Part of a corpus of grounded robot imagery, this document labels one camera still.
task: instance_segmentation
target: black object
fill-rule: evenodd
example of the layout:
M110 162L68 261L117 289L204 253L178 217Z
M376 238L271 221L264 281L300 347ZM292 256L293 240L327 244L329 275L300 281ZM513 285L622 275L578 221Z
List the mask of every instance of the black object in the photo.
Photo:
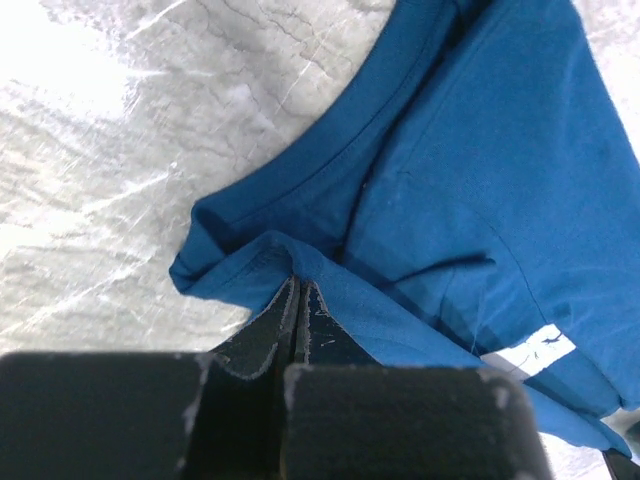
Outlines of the black object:
M551 478L517 383L383 367L296 278L211 352L14 353L0 392L0 479Z

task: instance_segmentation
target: blue t-shirt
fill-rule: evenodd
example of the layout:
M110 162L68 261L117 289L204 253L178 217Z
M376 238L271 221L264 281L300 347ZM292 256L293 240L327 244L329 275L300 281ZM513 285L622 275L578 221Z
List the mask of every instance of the blue t-shirt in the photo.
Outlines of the blue t-shirt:
M630 456L599 418L640 407L640 169L570 0L398 0L320 120L196 203L170 273L256 312L314 281L386 365L502 352L542 431Z

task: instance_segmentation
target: blue fabric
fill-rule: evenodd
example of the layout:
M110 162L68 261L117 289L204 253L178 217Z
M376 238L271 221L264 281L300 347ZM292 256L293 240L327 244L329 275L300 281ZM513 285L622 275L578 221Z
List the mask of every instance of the blue fabric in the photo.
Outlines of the blue fabric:
M640 170L569 0L398 0L327 113L192 211L178 290L261 310L292 273L387 365L480 366L555 325L540 429L640 407Z

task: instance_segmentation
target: marble tabletop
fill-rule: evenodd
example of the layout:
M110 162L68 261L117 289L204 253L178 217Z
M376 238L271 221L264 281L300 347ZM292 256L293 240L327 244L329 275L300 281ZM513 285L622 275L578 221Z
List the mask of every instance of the marble tabletop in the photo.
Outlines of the marble tabletop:
M167 275L190 208L326 110L393 3L0 2L0 352L200 350L232 334L246 312L182 297ZM640 1L576 5L640 152ZM562 478L606 478L576 455Z

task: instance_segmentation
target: table surface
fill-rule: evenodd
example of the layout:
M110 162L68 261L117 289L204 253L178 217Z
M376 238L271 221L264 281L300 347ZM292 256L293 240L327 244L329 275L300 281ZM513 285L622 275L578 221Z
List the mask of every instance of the table surface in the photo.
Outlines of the table surface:
M201 350L241 309L167 268L193 202L268 162L353 77L393 0L0 3L0 352ZM640 1L576 0L640 152ZM558 478L606 478L549 438Z

